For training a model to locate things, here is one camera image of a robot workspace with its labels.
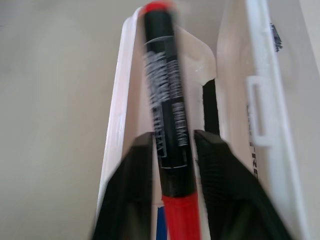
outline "marker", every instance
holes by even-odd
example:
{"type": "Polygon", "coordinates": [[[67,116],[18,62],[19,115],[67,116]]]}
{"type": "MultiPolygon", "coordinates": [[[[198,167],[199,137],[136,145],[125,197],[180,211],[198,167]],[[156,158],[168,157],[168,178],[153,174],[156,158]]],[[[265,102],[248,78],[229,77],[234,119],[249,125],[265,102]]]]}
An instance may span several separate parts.
{"type": "Polygon", "coordinates": [[[198,194],[171,6],[142,12],[145,70],[153,114],[162,200],[171,240],[200,240],[198,194]]]}

